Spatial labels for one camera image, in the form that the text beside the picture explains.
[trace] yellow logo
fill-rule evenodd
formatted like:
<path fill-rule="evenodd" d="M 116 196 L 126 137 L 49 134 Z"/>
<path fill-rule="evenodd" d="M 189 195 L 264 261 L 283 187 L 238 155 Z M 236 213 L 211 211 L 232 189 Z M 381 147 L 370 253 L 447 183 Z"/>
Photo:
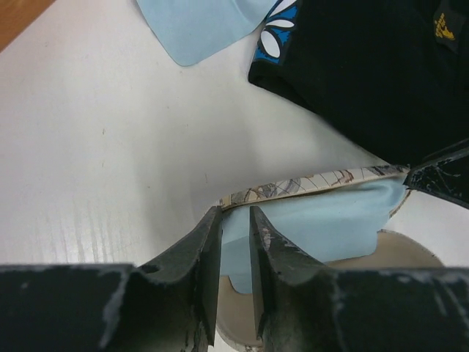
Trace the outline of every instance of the yellow logo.
<path fill-rule="evenodd" d="M 440 19 L 438 21 L 435 21 L 435 24 L 437 26 L 435 30 L 435 35 L 439 38 L 446 38 L 450 40 L 454 40 L 454 34 L 453 32 L 450 32 L 448 27 L 446 26 L 446 20 L 445 20 L 445 14 L 441 13 Z"/>

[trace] black garment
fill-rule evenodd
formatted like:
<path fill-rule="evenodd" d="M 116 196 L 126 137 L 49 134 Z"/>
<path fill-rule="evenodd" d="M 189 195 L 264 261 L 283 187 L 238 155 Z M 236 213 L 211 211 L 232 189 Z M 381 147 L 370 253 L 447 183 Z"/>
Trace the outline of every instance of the black garment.
<path fill-rule="evenodd" d="M 252 84 L 317 113 L 392 164 L 414 166 L 469 137 L 469 0 L 297 0 L 291 7 L 294 27 L 266 27 L 280 59 L 269 59 L 260 40 Z M 275 15 L 282 18 L 290 21 L 292 11 Z M 445 29 L 453 39 L 441 37 Z"/>

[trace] light blue fabric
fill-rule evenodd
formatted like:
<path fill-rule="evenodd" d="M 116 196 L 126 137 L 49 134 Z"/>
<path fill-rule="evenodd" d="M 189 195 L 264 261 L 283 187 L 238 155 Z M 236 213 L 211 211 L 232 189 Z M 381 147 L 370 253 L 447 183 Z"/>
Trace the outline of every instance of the light blue fabric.
<path fill-rule="evenodd" d="M 402 178 L 338 188 L 324 194 L 278 199 L 256 205 L 272 225 L 321 262 L 373 253 L 377 232 L 405 195 Z M 252 293 L 249 205 L 224 214 L 220 275 L 239 293 Z"/>
<path fill-rule="evenodd" d="M 137 0 L 169 56 L 194 65 L 251 33 L 276 0 Z"/>

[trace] white table surface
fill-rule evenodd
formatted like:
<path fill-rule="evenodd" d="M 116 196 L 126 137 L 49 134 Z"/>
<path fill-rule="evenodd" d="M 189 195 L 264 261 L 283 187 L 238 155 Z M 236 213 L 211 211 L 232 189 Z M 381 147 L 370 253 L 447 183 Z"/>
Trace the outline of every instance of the white table surface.
<path fill-rule="evenodd" d="M 258 36 L 180 67 L 134 1 L 57 0 L 0 53 L 0 262 L 140 265 L 225 194 L 379 164 L 247 82 Z M 388 228 L 469 265 L 461 207 L 414 194 Z"/>

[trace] blue and white floral print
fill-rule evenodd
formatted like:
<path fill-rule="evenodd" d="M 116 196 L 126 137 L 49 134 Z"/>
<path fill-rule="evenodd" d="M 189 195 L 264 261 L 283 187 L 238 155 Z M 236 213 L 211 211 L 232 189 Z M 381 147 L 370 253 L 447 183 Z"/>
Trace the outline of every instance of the blue and white floral print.
<path fill-rule="evenodd" d="M 257 43 L 254 61 L 266 60 L 274 64 L 281 64 L 301 0 L 278 0 L 267 15 L 267 21 L 261 37 Z"/>

